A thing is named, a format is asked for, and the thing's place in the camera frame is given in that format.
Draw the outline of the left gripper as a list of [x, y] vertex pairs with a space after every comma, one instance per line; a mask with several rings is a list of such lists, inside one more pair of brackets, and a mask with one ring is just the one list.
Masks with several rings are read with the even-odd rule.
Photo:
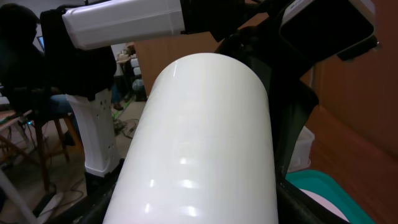
[[332, 56], [347, 61], [377, 47], [376, 7], [371, 0], [260, 1], [251, 7], [252, 14], [259, 12], [268, 17], [232, 33], [217, 51], [251, 67], [265, 86], [275, 177], [282, 180], [319, 103], [302, 76]]

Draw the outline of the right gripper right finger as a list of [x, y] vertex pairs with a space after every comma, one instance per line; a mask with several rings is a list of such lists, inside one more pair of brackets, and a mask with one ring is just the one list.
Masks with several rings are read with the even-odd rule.
[[276, 190], [279, 223], [348, 224], [285, 179]]

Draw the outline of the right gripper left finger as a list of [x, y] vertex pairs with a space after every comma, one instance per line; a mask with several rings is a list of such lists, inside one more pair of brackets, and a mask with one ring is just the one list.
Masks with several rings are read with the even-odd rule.
[[105, 177], [97, 177], [85, 172], [88, 195], [47, 223], [73, 223], [77, 219], [80, 219], [80, 223], [102, 223], [123, 163], [119, 161], [115, 170], [106, 174]]

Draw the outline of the large pink plate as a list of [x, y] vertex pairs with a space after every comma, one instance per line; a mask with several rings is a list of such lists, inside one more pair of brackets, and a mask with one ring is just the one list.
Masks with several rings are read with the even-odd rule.
[[338, 217], [342, 218], [345, 221], [349, 221], [347, 217], [343, 214], [343, 212], [336, 207], [334, 204], [332, 204], [330, 201], [328, 201], [326, 198], [322, 197], [321, 195], [318, 195], [316, 193], [313, 193], [309, 190], [305, 189], [300, 189], [303, 193], [308, 195], [310, 198], [312, 198], [314, 201], [325, 207], [327, 210], [332, 212], [333, 214], [337, 215]]

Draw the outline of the white cup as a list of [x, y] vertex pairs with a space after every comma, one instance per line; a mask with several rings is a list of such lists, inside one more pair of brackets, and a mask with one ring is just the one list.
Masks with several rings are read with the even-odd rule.
[[242, 62], [193, 54], [157, 77], [105, 223], [277, 223], [266, 89]]

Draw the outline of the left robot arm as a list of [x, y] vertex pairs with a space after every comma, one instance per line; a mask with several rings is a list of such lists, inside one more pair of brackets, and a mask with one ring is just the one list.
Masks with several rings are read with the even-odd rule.
[[299, 135], [318, 103], [300, 78], [333, 55], [347, 61], [375, 48], [371, 1], [96, 1], [40, 15], [45, 57], [62, 90], [94, 101], [111, 87], [111, 47], [123, 42], [209, 32], [218, 53], [250, 68], [271, 100], [275, 174], [284, 179]]

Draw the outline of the teal serving tray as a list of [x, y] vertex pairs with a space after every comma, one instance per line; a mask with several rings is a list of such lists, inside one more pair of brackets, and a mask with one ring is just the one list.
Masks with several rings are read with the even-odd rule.
[[349, 223], [375, 224], [368, 214], [328, 175], [317, 170], [301, 170], [286, 175], [298, 189], [309, 190], [338, 207]]

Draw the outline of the clear plastic bin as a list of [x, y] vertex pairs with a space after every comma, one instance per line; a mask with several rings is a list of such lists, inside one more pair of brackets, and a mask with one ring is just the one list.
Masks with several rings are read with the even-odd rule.
[[311, 164], [310, 151], [315, 135], [306, 126], [301, 130], [295, 143], [288, 173], [309, 168]]

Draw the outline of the wooden chair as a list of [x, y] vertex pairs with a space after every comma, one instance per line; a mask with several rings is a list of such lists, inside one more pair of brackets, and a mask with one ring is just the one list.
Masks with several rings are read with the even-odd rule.
[[[58, 135], [58, 142], [50, 147], [45, 137], [44, 126], [53, 122]], [[84, 155], [83, 145], [72, 125], [72, 116], [61, 114], [42, 118], [33, 114], [31, 110], [16, 113], [13, 110], [1, 112], [1, 131], [14, 127], [20, 132], [25, 141], [25, 147], [19, 147], [12, 142], [12, 131], [7, 136], [1, 135], [1, 165], [11, 163], [12, 156], [21, 156], [23, 160], [40, 167], [44, 190], [50, 189], [48, 161], [58, 155], [70, 160], [69, 152]]]

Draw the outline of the seated person in background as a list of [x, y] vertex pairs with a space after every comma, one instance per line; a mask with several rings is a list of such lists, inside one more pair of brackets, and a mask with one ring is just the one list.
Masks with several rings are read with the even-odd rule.
[[73, 109], [51, 80], [44, 54], [33, 44], [39, 18], [25, 6], [1, 6], [1, 85], [13, 110], [43, 117], [72, 114]]

